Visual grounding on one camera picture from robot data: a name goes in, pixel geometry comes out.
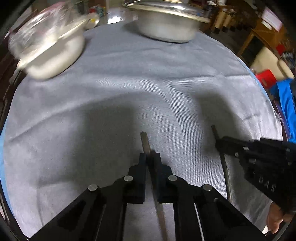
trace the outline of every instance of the gray fabric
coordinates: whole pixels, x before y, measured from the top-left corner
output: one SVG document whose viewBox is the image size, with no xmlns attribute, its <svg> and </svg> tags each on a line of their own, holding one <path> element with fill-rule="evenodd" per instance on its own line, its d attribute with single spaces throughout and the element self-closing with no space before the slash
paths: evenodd
<svg viewBox="0 0 296 241">
<path fill-rule="evenodd" d="M 86 48 L 48 81 L 26 77 L 17 88 L 4 143 L 13 213 L 33 235 L 91 183 L 110 185 L 141 152 L 140 131 L 173 173 L 209 183 L 226 196 L 211 125 L 220 136 L 281 139 L 270 101 L 237 57 L 198 33 L 186 44 L 152 40 L 133 23 L 85 32 Z M 226 158 L 234 205 L 259 228 L 269 200 Z M 151 188 L 128 205 L 124 240 L 161 240 Z M 173 212 L 165 205 L 170 240 Z"/>
</svg>

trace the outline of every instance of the human hand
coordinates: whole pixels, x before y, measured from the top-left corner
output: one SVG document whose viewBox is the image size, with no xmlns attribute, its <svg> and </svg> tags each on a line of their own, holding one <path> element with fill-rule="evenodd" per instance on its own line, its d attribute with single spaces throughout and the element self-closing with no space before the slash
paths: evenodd
<svg viewBox="0 0 296 241">
<path fill-rule="evenodd" d="M 284 214 L 281 208 L 274 202 L 270 204 L 269 212 L 266 219 L 266 225 L 268 230 L 275 234 L 279 230 L 279 225 L 282 221 L 291 222 L 294 214 L 286 213 Z"/>
</svg>

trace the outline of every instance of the black device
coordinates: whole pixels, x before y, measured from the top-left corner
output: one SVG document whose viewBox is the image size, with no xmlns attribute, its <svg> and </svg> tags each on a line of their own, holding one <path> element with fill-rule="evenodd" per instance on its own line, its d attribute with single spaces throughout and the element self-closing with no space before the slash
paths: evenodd
<svg viewBox="0 0 296 241">
<path fill-rule="evenodd" d="M 146 133 L 142 132 L 141 137 L 144 153 L 140 153 L 139 163 L 130 167 L 127 176 L 104 188 L 90 185 L 30 240 L 122 240 L 127 203 L 140 204 L 145 200 L 147 166 L 157 202 L 173 203 L 177 241 L 273 238 L 263 235 L 211 185 L 193 186 L 173 175 L 171 168 L 162 164 L 160 154 L 150 150 Z M 239 158 L 245 178 L 285 212 L 296 210 L 294 144 L 223 137 L 216 140 L 216 148 Z M 295 223 L 294 218 L 285 240 L 292 239 Z"/>
</svg>

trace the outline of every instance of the transparent plastic cover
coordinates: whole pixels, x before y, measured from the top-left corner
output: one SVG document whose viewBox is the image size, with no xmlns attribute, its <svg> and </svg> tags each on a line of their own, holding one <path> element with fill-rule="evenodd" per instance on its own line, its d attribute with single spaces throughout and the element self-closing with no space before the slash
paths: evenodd
<svg viewBox="0 0 296 241">
<path fill-rule="evenodd" d="M 81 15 L 71 2 L 58 2 L 30 19 L 20 30 L 10 36 L 9 50 L 21 59 L 53 45 L 69 25 L 80 23 Z"/>
</svg>

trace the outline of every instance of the pot lid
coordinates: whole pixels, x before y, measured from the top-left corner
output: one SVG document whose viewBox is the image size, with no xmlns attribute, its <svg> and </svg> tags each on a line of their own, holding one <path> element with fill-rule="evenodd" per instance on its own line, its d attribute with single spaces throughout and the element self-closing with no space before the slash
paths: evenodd
<svg viewBox="0 0 296 241">
<path fill-rule="evenodd" d="M 204 12 L 201 9 L 178 0 L 136 0 L 128 4 L 127 7 L 138 10 L 174 14 L 205 23 L 210 22 L 208 18 L 203 17 Z"/>
</svg>

